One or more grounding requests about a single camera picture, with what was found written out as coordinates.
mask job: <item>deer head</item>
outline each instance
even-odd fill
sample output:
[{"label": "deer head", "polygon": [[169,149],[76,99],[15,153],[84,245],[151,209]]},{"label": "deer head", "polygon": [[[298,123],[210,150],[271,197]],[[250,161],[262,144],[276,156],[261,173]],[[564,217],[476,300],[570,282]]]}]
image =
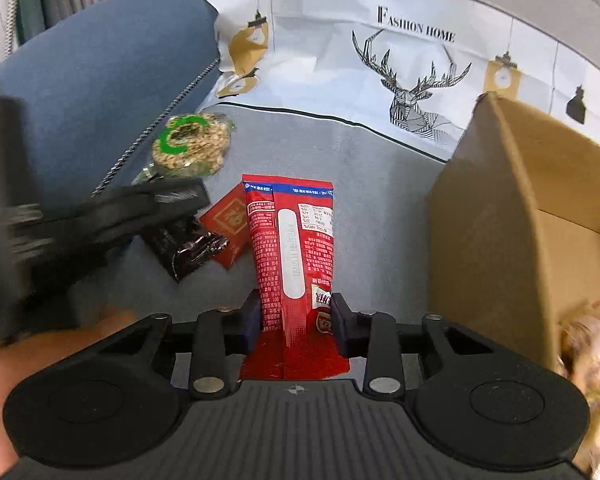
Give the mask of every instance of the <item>deer head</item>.
[{"label": "deer head", "polygon": [[398,85],[396,81],[396,73],[389,67],[389,54],[391,49],[388,49],[384,56],[382,57],[382,61],[380,64],[376,62],[376,55],[371,52],[371,46],[373,40],[378,37],[384,29],[378,30],[376,33],[371,35],[369,38],[365,40],[364,49],[360,50],[360,46],[358,44],[358,40],[356,39],[356,33],[352,32],[353,38],[353,46],[360,57],[360,60],[368,66],[371,70],[376,72],[382,78],[381,83],[385,88],[394,93],[395,99],[399,104],[404,104],[408,106],[415,105],[418,101],[422,101],[424,99],[429,99],[433,94],[429,91],[433,88],[448,88],[458,84],[464,79],[469,73],[469,69],[471,68],[471,63],[467,65],[459,76],[456,77],[456,64],[453,62],[448,52],[446,52],[447,57],[449,58],[449,72],[447,74],[443,74],[440,79],[436,78],[436,67],[433,62],[431,63],[431,74],[424,78],[418,78],[418,83],[412,89],[405,89]]}]

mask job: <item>red snack package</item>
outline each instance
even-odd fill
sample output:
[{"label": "red snack package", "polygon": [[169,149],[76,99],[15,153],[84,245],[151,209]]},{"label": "red snack package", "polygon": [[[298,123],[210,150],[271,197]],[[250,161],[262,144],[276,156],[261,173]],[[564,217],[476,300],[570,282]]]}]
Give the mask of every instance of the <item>red snack package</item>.
[{"label": "red snack package", "polygon": [[283,377],[321,379],[349,370],[331,329],[333,184],[243,175],[262,318],[267,335],[245,360],[243,378],[279,374],[264,347],[282,338]]},{"label": "red snack package", "polygon": [[231,269],[250,243],[247,229],[247,206],[244,203],[242,184],[214,204],[200,217],[200,223],[213,233],[224,236],[229,244],[220,253],[212,256],[225,269]]}]

